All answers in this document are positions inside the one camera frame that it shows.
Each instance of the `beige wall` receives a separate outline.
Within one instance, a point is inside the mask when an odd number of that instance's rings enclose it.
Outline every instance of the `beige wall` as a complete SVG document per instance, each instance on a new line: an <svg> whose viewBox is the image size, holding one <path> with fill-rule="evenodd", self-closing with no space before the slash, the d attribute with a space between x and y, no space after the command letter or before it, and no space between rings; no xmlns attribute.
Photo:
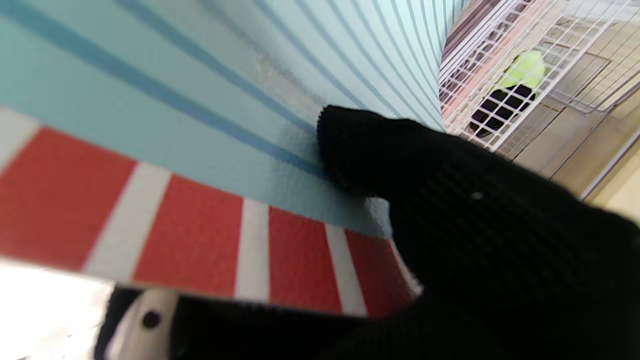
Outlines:
<svg viewBox="0 0 640 360"><path fill-rule="evenodd" d="M640 224L640 151L629 156L592 202Z"/></svg>

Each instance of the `metal grid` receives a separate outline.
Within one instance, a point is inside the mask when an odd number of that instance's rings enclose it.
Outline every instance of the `metal grid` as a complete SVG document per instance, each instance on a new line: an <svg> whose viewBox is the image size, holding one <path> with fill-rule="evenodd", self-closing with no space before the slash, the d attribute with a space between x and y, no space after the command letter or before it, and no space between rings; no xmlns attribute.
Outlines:
<svg viewBox="0 0 640 360"><path fill-rule="evenodd" d="M510 13L507 13L498 19L487 20L485 26L492 28L493 31L506 29L508 34L499 37L498 42L491 38L491 31L488 35L487 32L481 31L470 35L471 38L480 38L480 41L468 41L466 46L471 47L471 50L458 51L467 55L455 61L458 69L463 70L469 68L469 63L474 63L473 71L467 71L469 74L465 74L466 77L461 78L458 75L459 72L451 70L455 67L451 61L446 64L448 68L443 67L440 84L441 95L445 94L443 115L448 132L465 137L491 151L500 149L500 153L514 158L550 123L549 119L554 118L550 111L558 112L558 109L552 106L540 106L541 100L552 90L552 96L569 106L577 107L576 104L584 103L593 105L596 101L593 97L593 89L598 88L594 84L608 78L608 70L603 70L610 61L600 55L604 54L604 49L599 49L597 53L590 53L586 57L585 54L598 37L615 20L618 20L621 12L628 10L628 3L629 0L599 0L584 1L573 6L571 2L566 3L560 0L535 0L520 1L520 5L526 6L516 8L516 4L504 1L504 4L513 6L512 13L518 10L519 14L515 21L512 20L513 17L508 19ZM634 16L627 15L626 21L631 21ZM491 49L485 51L484 46L492 41ZM511 74L515 68L512 64L513 59L528 50L539 51L547 66L544 78L538 86L531 89L532 94L537 94L535 98L517 94L514 88L502 89L507 95L501 101L490 98L494 85L502 76ZM479 61L476 57L478 52L483 54ZM561 82L568 74L568 79ZM634 76L627 76L621 82L632 84ZM611 96L603 95L602 97L606 98L603 104L616 97L615 94L623 92L624 89L621 86L623 85L619 84L614 88L613 90L616 91L611 92ZM451 101L455 97L458 97L457 103ZM506 100L510 97L519 99L521 104L517 108L507 105ZM487 100L493 102L492 105L495 106L493 111L488 111L481 106ZM512 114L507 119L498 118L502 121L502 125L498 128L490 127L489 120L495 119L501 108L509 110ZM472 118L472 114L477 111L486 114L484 122L478 122ZM530 121L515 133L519 125L523 124L531 114L533 116ZM488 133L488 136L478 137L481 131Z"/></svg>

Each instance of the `blue stripe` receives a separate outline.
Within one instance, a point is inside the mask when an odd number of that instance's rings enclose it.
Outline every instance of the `blue stripe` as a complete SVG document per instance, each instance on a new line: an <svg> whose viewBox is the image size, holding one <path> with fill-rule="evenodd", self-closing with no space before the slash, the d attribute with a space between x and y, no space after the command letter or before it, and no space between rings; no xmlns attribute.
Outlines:
<svg viewBox="0 0 640 360"><path fill-rule="evenodd" d="M398 21L398 25L400 26L400 31L402 31L402 36L404 38L404 42L406 42L406 45L409 48L409 52L411 53L411 56L413 56L413 60L415 61L415 64L418 66L418 70L420 70L420 73L422 74L422 77L427 82L427 84L431 84L431 80L429 80L427 78L427 75L425 75L424 69L422 68L422 65L420 64L420 62L418 61L418 57L415 55L415 51L413 50L413 46L409 42L409 36L406 34L406 29L404 28L404 23L402 21L402 18L400 17L400 11L398 10L397 1L393 0L391 2L391 5L394 8L394 13L396 15L396 21ZM410 7L409 10L411 12L411 15L413 16L413 10L411 9L411 4L409 4L409 7ZM438 78L435 75L433 75L433 81L438 82Z"/></svg>
<svg viewBox="0 0 640 360"><path fill-rule="evenodd" d="M422 14L424 16L424 1L421 0L420 1L422 3ZM424 55L424 58L427 58L427 52L424 50L424 45L422 44L422 39L420 38L420 32L418 31L418 25L415 21L415 16L413 15L413 8L411 7L411 2L410 0L407 0L407 5L409 6L409 9L411 10L411 22L413 23L413 30L415 31L415 35L418 37L418 44L420 44L420 49L422 50L422 55ZM431 36L429 35L430 31L427 31L427 41L429 42L429 46L431 47L431 53L433 54L433 61L435 61L437 64L440 64L440 61L442 60L440 57L438 57L438 55L436 54L436 49L433 48L433 42L431 41ZM433 77L436 79L436 82L438 82L438 76L436 76L436 74L433 72L433 69L429 68L429 70L431 71L431 74L433 75Z"/></svg>
<svg viewBox="0 0 640 360"><path fill-rule="evenodd" d="M402 61L402 63L404 64L404 67L406 67L407 71L409 72L409 75L411 75L411 77L413 78L413 80L415 81L415 83L418 85L418 87L420 88L420 90L422 90L422 93L424 94L424 97L427 99L427 101L429 101L429 103L434 107L434 109L436 109L436 111L438 113L440 113L440 107L437 106L436 104L433 103L433 101L431 100L430 96L427 95L427 92L424 90L424 88L422 87L422 85L420 85L420 82L418 81L418 79L415 77L415 74L413 73L413 71L411 71L411 68L409 68L409 64L406 62L406 59L404 58L404 56L402 55L402 52L400 51L400 47L398 46L395 38L393 37L393 35L391 34L391 29L389 29L389 26L387 24L387 21L385 20L385 16L382 14L382 9L380 8L380 4L378 4L378 0L374 0L373 1L373 5L376 8L376 12L378 13L378 17L380 18L380 21L382 22L382 27L385 28L385 32L387 32L387 36L389 37L389 39L391 40L391 44L394 46L394 48L396 49L396 52L398 53L398 56L400 57L400 60ZM436 90L431 86L431 83L429 81L427 81L427 84L429 84L429 88L431 89L431 91L433 92L433 95L438 98L438 93L436 92Z"/></svg>
<svg viewBox="0 0 640 360"><path fill-rule="evenodd" d="M380 53L382 54L382 56L385 58L385 60L387 61L387 64L389 64L389 66L391 66L391 69L393 69L393 71L396 73L396 75L398 76L398 78L400 79L400 81L402 82L402 84L404 85L404 87L411 93L411 95L413 96L413 98L420 104L420 106L422 106L422 108L424 109L424 111L426 111L427 113L431 113L426 107L425 105L422 103L422 101L418 98L418 95L415 94L415 92L413 92L413 89L411 89L411 87L409 86L409 84L406 82L406 80L404 79L404 77L400 74L400 72L398 71L398 69L396 68L396 65L394 64L393 61L391 61L391 59L389 58L389 55L387 54L387 52L384 50L384 48L382 47L382 44L380 43L380 41L378 40L378 38L376 37L376 34L373 32L373 29L371 29L371 25L369 25L369 22L367 21L367 18L364 16L364 13L362 12L362 9L360 9L360 5L358 5L358 3L356 2L356 0L351 0L351 2L353 3L353 6L356 9L356 13L358 14L358 17L360 18L360 21L362 21L362 24L364 24L365 29L367 30L367 32L369 33L369 36L371 36L371 38L373 39L373 41L376 43L376 46L378 47L378 50L380 50Z"/></svg>
<svg viewBox="0 0 640 360"><path fill-rule="evenodd" d="M274 145L267 140L243 129L204 106L188 99L149 77L126 61L109 53L95 42L83 37L63 24L39 12L21 0L0 1L0 13L51 44L67 51L89 65L123 81L127 85L149 97L210 126L237 141L264 152L275 159L288 163L313 176L326 179L323 171L314 163Z"/></svg>
<svg viewBox="0 0 640 360"><path fill-rule="evenodd" d="M356 65L353 64L353 62L349 59L347 54L345 54L344 52L342 52L342 50L340 50L340 47L338 46L338 44L336 44L336 42L333 40L331 35L329 35L326 32L326 29L322 26L322 24L320 24L317 17L313 13L313 11L311 11L311 9L307 6L307 4L305 4L302 0L296 0L296 4L300 7L300 10L302 10L302 12L305 14L307 19L311 22L311 25L313 25L313 27L317 30L320 36L324 39L324 41L338 55L340 60L342 60L342 62L345 65L347 65L349 70L351 70L351 72L356 76L356 78L358 78L369 89L369 91L371 91L378 98L378 100L380 100L380 102L382 102L389 110L395 113L396 116L398 117L402 116L393 107L393 105L391 105L387 101L387 99L384 96L382 96L382 94L380 94L380 92L375 88L375 86L373 86L373 84L370 83L369 80L367 80L367 78L358 70Z"/></svg>
<svg viewBox="0 0 640 360"><path fill-rule="evenodd" d="M428 22L427 22L427 15L426 12L424 10L424 0L420 0L420 2L422 3L422 17L424 18L424 29L426 30L427 34L429 33L429 28L428 28ZM435 24L436 27L436 32L438 35L438 46L440 46L440 51L444 50L444 45L442 43L442 34L440 33L440 19L438 18L438 8L436 7L436 0L432 0L431 5L433 6L433 23Z"/></svg>
<svg viewBox="0 0 640 360"><path fill-rule="evenodd" d="M362 45L362 43L360 42L360 39L356 36L356 34L353 32L353 29L351 29L351 26L349 26L349 23L347 22L347 20L342 15L342 12L340 11L340 8L338 8L338 6L335 4L335 2L333 0L328 0L328 4L329 4L329 7L331 7L331 10L335 14L335 16L338 18L338 21L340 21L340 23L342 24L344 29L347 31L347 33L349 33L349 36L351 37L353 42L356 44L356 47L360 50L362 55L367 59L369 64L371 64L373 69L378 73L378 75L380 75L382 80L384 80L387 83L389 88L391 88L391 90L398 96L398 98L400 98L400 100L402 100L402 102L406 105L406 107L409 108L409 110L411 110L411 112L415 115L415 117L417 119L419 119L420 118L420 114L418 114L417 111L415 111L415 109L413 109L411 104L409 104L409 102L398 91L398 89L396 89L396 86L385 75L385 73L382 71L382 69L380 69L380 67L376 64L376 62L373 60L373 58L371 58L371 55L369 54L367 49L365 49L365 47Z"/></svg>
<svg viewBox="0 0 640 360"><path fill-rule="evenodd" d="M447 11L447 0L442 0L442 12L444 17L444 35L449 36L449 12ZM453 16L453 6L451 7L451 16Z"/></svg>
<svg viewBox="0 0 640 360"><path fill-rule="evenodd" d="M140 3L138 0L115 0L115 2L131 12L140 21L156 30L162 37L167 39L173 45L189 54L192 58L202 63L216 74L220 75L229 83L240 88L244 93L261 102L267 108L273 110L291 124L299 127L307 133L316 133L316 129L313 125L301 119L299 116L291 112L291 110L287 109L274 98L267 95L267 93L262 91L259 87L247 81L231 68L210 55L206 50L202 49L202 47L198 46L198 44L180 33L167 21L158 16L158 14L154 13L149 7Z"/></svg>
<svg viewBox="0 0 640 360"><path fill-rule="evenodd" d="M362 109L368 107L357 96L353 95L320 61L307 49L298 38L296 38L280 18L271 10L271 8L263 0L255 0L258 9L266 16L271 23L284 35L285 38L309 61L316 69L329 80L340 92L353 101Z"/></svg>
<svg viewBox="0 0 640 360"><path fill-rule="evenodd" d="M322 99L317 94L313 93L311 90L305 87L302 82L296 78L296 76L289 70L282 67L280 63L278 63L274 57L269 54L261 44L252 39L243 29L240 28L234 22L231 17L226 13L226 11L216 4L215 0L200 0L200 4L204 6L204 9L209 12L211 15L215 16L216 20L223 24L229 31L231 31L235 36L239 37L249 49L258 53L258 55L263 58L266 62L269 63L269 66L274 68L278 75L285 78L290 84L296 87L296 91L300 92L304 96L308 97L311 101L313 101L319 107L323 107L327 104L327 101Z"/></svg>

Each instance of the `dark fabric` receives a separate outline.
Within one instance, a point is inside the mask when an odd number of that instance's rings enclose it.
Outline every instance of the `dark fabric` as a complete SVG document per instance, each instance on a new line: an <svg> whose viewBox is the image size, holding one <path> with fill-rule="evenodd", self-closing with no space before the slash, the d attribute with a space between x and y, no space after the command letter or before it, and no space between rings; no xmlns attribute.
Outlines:
<svg viewBox="0 0 640 360"><path fill-rule="evenodd" d="M94 348L105 349L143 290L116 286ZM172 318L172 360L310 359L373 320L181 295Z"/></svg>
<svg viewBox="0 0 640 360"><path fill-rule="evenodd" d="M528 101L524 101L519 97L515 97L513 95L509 95L510 91L513 91L515 94L520 95L524 99L528 99ZM484 124L485 127L489 127L491 130L498 131L505 122L510 122L513 116L513 109L518 109L520 111L525 111L529 105L536 99L536 94L533 94L531 88L528 86L519 84L513 85L505 89L494 90L489 97L487 97L480 107L484 109L476 110L476 112L471 116L475 121L480 124ZM508 105L510 108L501 105L504 101L504 104ZM489 114L492 114L495 111L495 115L492 116L489 120ZM480 127L480 125L471 122L469 124L471 130L476 131ZM476 135L479 138L487 137L491 132L484 127L478 131Z"/></svg>
<svg viewBox="0 0 640 360"><path fill-rule="evenodd" d="M517 359L640 355L640 231L632 222L411 120L329 106L317 135L340 187L389 200L394 241L428 289L405 312L345 339L332 358L451 358L453 349L440 346L450 328L429 319L438 312L460 329L448 339L459 341L457 356L496 356L498 348ZM466 347L474 336L496 343Z"/></svg>

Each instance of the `white wire cage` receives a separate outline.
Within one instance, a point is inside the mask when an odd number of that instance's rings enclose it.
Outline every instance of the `white wire cage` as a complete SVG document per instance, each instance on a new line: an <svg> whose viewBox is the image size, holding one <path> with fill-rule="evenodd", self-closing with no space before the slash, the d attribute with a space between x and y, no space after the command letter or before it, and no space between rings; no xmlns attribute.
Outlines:
<svg viewBox="0 0 640 360"><path fill-rule="evenodd" d="M610 112L640 81L639 10L631 0L499 1L443 61L447 131L513 160L566 108ZM529 53L544 68L533 85L525 79L540 67L518 69Z"/></svg>

